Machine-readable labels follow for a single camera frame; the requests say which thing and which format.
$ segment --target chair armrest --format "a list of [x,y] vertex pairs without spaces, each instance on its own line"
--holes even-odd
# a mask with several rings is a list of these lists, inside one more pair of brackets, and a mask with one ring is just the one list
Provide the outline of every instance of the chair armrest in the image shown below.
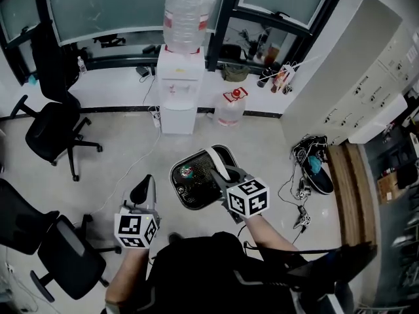
[[36,273],[34,271],[31,271],[30,275],[31,275],[32,281],[35,283],[35,286],[38,288],[39,292],[41,292],[41,294],[45,297],[45,299],[47,299],[49,302],[54,302],[55,301],[54,297],[45,288],[45,285],[44,285],[43,280],[42,280],[48,275],[46,275],[44,278],[41,278],[41,279],[38,278],[38,276],[36,275]]
[[25,101],[27,99],[27,95],[25,94],[23,97],[20,98],[16,106],[14,106],[13,111],[10,114],[10,118],[15,118],[16,114],[18,114],[18,111],[22,110],[26,114],[36,117],[38,115],[37,112],[35,112],[33,109],[30,109],[27,105],[25,105]]

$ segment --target wooden board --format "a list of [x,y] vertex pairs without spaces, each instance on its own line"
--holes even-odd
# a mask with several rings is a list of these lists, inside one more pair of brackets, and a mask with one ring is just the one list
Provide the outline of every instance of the wooden board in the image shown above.
[[373,207],[373,198],[368,183],[367,173],[362,161],[361,153],[357,145],[346,143],[346,156],[349,158],[352,166],[353,182],[357,185],[357,203],[361,211],[361,240],[376,244],[375,216]]
[[333,186],[335,187],[342,244],[357,245],[361,243],[358,222],[359,210],[354,192],[354,182],[343,147],[330,146],[327,149],[327,157]]

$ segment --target plastic water bottle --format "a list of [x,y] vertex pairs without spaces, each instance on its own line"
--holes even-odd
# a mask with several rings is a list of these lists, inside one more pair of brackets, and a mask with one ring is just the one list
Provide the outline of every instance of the plastic water bottle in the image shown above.
[[163,36],[168,50],[195,53],[204,41],[216,0],[166,0]]
[[233,92],[224,93],[215,104],[213,120],[225,127],[237,125],[246,109],[246,96],[248,93],[242,87]]
[[79,66],[79,69],[82,75],[84,75],[87,72],[87,68],[84,64],[84,60],[80,56],[77,57],[77,65]]

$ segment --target cardboard box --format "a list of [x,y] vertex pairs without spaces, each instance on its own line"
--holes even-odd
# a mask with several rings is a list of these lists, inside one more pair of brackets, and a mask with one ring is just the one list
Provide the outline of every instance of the cardboard box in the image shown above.
[[377,180],[381,203],[390,203],[406,192],[406,188],[400,190],[397,185],[397,172],[390,173]]

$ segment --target black tray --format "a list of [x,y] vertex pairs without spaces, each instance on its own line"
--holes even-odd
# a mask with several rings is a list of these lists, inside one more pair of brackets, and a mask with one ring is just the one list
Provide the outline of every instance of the black tray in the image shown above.
[[[224,145],[213,145],[225,165],[238,166],[231,151]],[[183,166],[192,169],[192,175],[181,175]],[[213,180],[210,169],[215,169],[211,157],[205,150],[181,160],[172,167],[170,180],[181,203],[188,209],[197,210],[221,199],[220,188]]]

